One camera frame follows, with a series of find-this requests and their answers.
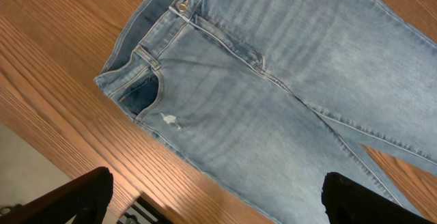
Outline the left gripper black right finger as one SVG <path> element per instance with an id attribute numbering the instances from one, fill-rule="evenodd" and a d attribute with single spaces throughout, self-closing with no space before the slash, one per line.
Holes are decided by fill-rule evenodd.
<path id="1" fill-rule="evenodd" d="M 324 178 L 322 203 L 330 224 L 432 224 L 337 172 Z"/>

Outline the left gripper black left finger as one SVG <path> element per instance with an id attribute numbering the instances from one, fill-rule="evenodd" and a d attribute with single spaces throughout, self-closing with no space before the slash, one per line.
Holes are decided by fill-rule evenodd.
<path id="1" fill-rule="evenodd" d="M 113 175 L 98 167 L 1 217 L 1 224 L 101 224 L 113 196 Z"/>

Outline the light blue denim jeans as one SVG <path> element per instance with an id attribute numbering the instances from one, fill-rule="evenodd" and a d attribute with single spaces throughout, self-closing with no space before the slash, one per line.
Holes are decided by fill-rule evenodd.
<path id="1" fill-rule="evenodd" d="M 277 223 L 332 171 L 413 210 L 366 147 L 436 172 L 436 43 L 381 0 L 144 0 L 95 82 Z"/>

